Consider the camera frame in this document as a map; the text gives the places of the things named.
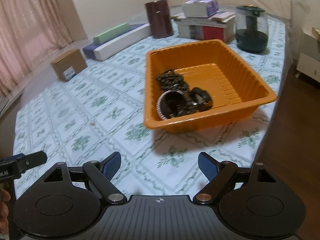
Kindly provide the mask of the person's left hand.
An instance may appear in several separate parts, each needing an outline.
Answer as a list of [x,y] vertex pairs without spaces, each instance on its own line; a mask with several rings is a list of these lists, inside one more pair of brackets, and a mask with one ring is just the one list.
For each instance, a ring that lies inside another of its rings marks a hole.
[[0,228],[1,234],[8,234],[9,232],[9,222],[8,222],[8,215],[9,209],[7,206],[7,202],[11,199],[10,194],[1,189],[1,202],[0,202]]

